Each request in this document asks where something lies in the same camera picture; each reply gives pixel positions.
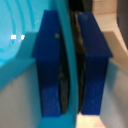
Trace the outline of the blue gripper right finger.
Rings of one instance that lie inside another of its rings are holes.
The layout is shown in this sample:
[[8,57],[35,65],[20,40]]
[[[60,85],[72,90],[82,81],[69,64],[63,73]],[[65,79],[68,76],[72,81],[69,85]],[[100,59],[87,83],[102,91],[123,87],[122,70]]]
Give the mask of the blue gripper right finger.
[[84,95],[81,113],[99,115],[108,61],[112,57],[112,52],[91,12],[79,12],[78,23],[85,48]]

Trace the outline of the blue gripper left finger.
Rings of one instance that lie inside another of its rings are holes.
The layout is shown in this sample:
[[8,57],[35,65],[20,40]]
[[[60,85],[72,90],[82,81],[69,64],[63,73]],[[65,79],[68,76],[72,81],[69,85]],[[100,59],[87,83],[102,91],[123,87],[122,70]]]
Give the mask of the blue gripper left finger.
[[44,117],[61,115],[59,98],[60,35],[58,12],[45,10],[33,51],[37,64],[41,109]]

